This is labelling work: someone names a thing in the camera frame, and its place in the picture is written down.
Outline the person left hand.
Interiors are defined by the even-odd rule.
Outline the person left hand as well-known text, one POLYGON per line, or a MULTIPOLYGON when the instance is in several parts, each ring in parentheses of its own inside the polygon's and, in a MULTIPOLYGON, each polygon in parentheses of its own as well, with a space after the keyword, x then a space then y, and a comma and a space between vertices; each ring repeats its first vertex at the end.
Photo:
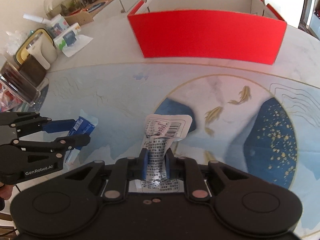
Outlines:
POLYGON ((1 185, 0 187, 0 197, 4 200, 9 200, 12 196, 14 185, 1 185))

